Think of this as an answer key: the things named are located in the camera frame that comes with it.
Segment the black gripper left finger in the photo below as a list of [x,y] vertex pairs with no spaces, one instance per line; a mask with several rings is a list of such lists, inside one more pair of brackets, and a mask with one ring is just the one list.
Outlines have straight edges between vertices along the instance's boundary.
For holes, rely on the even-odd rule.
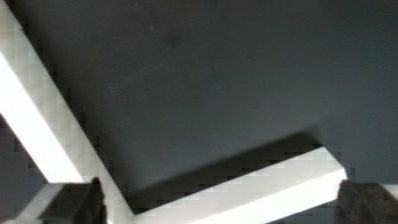
[[107,224],[105,194],[99,179],[62,185],[39,215],[43,224]]

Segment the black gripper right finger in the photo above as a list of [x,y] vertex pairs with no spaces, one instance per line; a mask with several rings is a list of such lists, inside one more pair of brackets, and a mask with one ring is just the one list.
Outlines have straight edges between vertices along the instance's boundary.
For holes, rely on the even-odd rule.
[[336,224],[398,224],[398,184],[343,181]]

